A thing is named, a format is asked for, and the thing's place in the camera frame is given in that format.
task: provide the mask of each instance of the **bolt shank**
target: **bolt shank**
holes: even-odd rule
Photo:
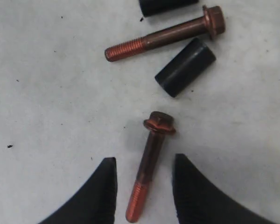
[[[152,50],[208,32],[204,16],[149,34],[144,37],[145,50]]]
[[[144,154],[137,173],[137,181],[147,184],[152,181],[154,169],[162,149],[165,135],[157,132],[150,132],[145,146]]]

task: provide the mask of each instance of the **bolt thread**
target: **bolt thread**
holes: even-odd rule
[[[126,219],[128,222],[136,223],[139,220],[148,194],[148,188],[149,184],[135,182],[130,202],[126,209]]]
[[[105,57],[109,62],[132,57],[145,52],[144,38],[135,39],[106,49]]]

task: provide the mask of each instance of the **black rubber part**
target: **black rubber part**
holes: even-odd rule
[[[114,224],[116,197],[116,160],[105,158],[83,187],[40,224]]]
[[[273,224],[219,190],[184,154],[175,156],[173,195],[180,224]]]
[[[198,3],[199,0],[139,0],[145,17]]]
[[[176,97],[215,60],[208,46],[195,38],[155,76],[155,80],[170,96]]]

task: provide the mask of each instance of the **bolt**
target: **bolt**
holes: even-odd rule
[[[106,49],[105,57],[115,62],[174,42],[182,41],[197,35],[208,33],[213,39],[225,32],[225,21],[221,7],[203,6],[204,16],[128,41]]]
[[[152,112],[150,118],[144,121],[144,127],[150,130],[150,133],[126,210],[126,219],[130,223],[136,223],[142,214],[165,135],[176,132],[173,121],[173,117],[162,112]]]

